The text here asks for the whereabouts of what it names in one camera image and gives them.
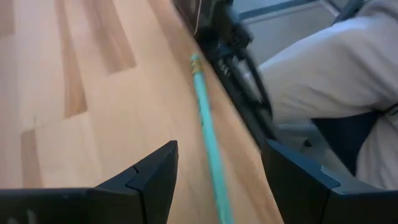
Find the wooden table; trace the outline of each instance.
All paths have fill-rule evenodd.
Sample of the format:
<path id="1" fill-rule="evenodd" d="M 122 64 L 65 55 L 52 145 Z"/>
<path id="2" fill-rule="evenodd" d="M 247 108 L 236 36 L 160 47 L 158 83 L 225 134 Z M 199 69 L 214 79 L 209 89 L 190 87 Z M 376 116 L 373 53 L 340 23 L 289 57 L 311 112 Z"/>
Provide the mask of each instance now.
<path id="1" fill-rule="evenodd" d="M 176 139 L 169 223 L 217 223 L 194 52 L 170 0 L 1 0 L 0 187 L 92 187 Z M 206 71 L 236 223 L 282 223 L 257 148 Z"/>

